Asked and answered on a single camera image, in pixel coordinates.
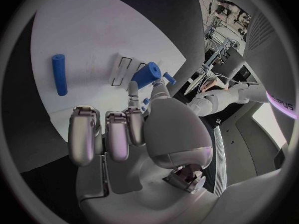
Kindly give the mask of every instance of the pink light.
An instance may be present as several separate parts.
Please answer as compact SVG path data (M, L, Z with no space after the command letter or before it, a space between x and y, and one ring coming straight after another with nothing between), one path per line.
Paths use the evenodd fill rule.
M267 98L270 101L270 103L277 109L279 109L282 113L286 114L287 116L293 118L293 119L297 119L297 115L291 113L289 110L286 110L284 108L282 108L280 105L278 105L272 98L271 96L268 94L268 92L266 92Z

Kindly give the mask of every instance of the blue foam cylinder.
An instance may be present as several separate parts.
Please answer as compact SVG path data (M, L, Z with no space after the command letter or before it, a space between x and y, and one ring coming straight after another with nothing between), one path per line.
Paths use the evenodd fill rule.
M168 72L165 72L163 76L168 79L171 84L174 85L176 83L176 80Z
M59 96L65 96L67 94L67 86L65 78L64 55L57 54L52 56L52 66L57 93Z
M161 78L159 66L155 62L149 62L133 75L132 81L136 81L138 89L141 89L159 78Z
M149 98L144 99L144 104L147 105L150 102Z

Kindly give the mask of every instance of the white robotic arm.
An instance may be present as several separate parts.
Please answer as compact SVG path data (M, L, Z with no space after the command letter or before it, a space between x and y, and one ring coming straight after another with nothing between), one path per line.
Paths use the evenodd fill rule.
M188 106L197 116L206 116L224 110L231 103L245 104L249 101L267 103L263 85L238 83L228 90L213 90L197 94Z

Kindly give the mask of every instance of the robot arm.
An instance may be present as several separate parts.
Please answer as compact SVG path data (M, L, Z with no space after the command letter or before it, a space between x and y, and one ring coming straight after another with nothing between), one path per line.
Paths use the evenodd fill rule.
M263 85L248 86L238 83L228 90L214 90L197 94L188 106L197 116L206 116L224 110L231 103L245 104L249 101L267 103Z

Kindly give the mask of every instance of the blue connector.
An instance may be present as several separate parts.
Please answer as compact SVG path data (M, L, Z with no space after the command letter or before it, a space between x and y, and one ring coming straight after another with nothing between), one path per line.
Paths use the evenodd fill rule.
M176 80L168 73L168 72L165 72L165 74L163 75L166 79L168 79L168 81L174 85L176 83Z
M144 104L147 105L150 102L149 98L144 99Z

